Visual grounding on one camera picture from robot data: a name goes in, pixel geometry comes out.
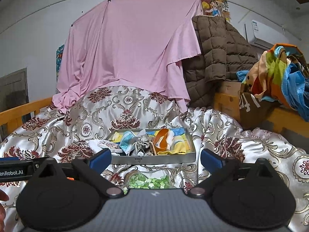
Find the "person's left hand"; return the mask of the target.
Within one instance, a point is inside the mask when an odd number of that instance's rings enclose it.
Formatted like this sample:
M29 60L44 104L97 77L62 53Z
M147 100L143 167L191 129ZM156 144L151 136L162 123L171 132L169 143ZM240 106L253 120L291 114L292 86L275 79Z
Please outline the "person's left hand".
M8 201L9 200L9 196L2 190L0 190L0 200L1 201ZM0 223L1 223L1 230L4 229L4 219L6 216L6 211L3 208L3 205L0 204Z

